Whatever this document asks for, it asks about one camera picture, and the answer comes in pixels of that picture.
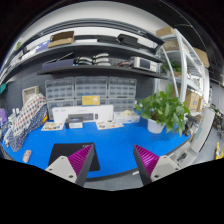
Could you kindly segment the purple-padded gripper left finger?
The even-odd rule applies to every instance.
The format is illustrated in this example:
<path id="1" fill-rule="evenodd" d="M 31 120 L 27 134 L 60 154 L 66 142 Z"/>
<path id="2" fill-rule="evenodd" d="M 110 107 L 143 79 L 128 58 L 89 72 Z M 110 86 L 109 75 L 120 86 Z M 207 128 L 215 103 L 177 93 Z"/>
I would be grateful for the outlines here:
<path id="1" fill-rule="evenodd" d="M 94 148 L 90 144 L 70 156 L 59 156 L 46 171 L 78 186 L 84 186 L 93 157 Z"/>

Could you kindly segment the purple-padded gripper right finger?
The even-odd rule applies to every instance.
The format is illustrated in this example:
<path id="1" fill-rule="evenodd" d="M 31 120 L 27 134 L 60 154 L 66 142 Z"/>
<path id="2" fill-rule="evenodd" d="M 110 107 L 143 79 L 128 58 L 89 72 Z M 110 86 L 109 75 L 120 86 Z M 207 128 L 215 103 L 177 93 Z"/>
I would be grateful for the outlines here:
<path id="1" fill-rule="evenodd" d="M 133 154 L 143 185 L 180 170 L 180 167 L 167 155 L 157 156 L 141 146 L 134 145 Z"/>

